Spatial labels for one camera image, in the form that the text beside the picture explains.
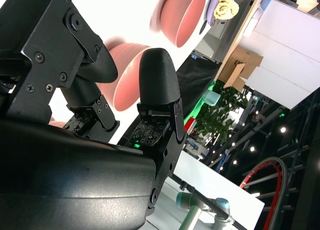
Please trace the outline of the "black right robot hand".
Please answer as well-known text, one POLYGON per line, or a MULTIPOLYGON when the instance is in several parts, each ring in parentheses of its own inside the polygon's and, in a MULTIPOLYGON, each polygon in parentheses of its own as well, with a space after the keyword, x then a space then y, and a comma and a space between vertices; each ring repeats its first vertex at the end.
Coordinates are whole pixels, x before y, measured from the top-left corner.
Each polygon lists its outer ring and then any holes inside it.
POLYGON ((0 227, 137 230, 154 212, 185 139, 174 64, 139 64, 140 121, 119 121, 98 89, 118 77, 72 0, 6 0, 0 9, 0 227))

